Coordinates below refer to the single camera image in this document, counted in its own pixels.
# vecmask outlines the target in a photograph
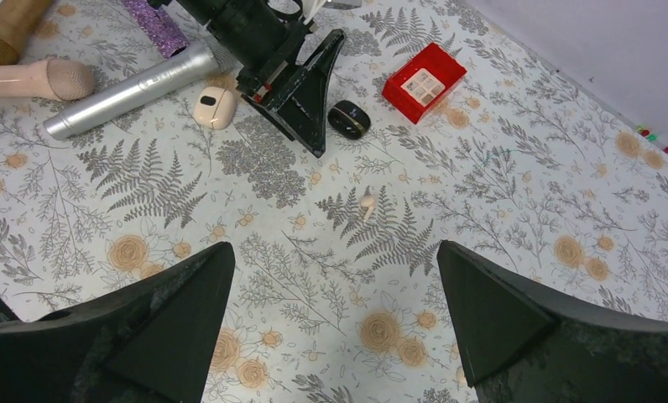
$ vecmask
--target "floral tablecloth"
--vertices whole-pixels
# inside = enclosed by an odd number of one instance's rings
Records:
[[[174,2],[192,39],[208,37]],[[45,100],[0,100],[0,295],[26,321],[228,241],[237,272],[204,401],[471,402],[437,273],[442,239],[585,301],[668,321],[668,158],[462,0],[323,9],[348,42],[329,102],[373,128],[320,159],[240,104],[224,131],[199,82],[71,142]],[[430,42],[468,69],[414,126],[380,95]],[[99,87],[161,58],[116,0],[59,0],[24,62]],[[234,89],[233,70],[211,84]],[[364,223],[362,196],[377,207]]]

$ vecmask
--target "glitter tube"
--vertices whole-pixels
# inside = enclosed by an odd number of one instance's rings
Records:
[[[163,8],[149,6],[148,0],[122,0],[139,27],[168,59],[188,46],[188,39]]]

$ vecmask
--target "black robotic gripper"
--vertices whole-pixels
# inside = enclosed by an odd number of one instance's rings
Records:
[[[237,90],[290,140],[316,158],[326,150],[326,95],[334,63],[346,35],[333,29],[303,64],[297,55],[316,31],[300,11],[282,13],[267,0],[176,0],[243,63]],[[149,0],[158,8],[171,0]]]

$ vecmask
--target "white wall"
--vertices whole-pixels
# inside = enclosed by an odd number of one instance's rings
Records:
[[[668,0],[467,2],[668,145]]]

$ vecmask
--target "red plastic box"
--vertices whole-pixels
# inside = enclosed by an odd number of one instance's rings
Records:
[[[438,44],[429,44],[386,81],[383,95],[418,123],[466,73]]]

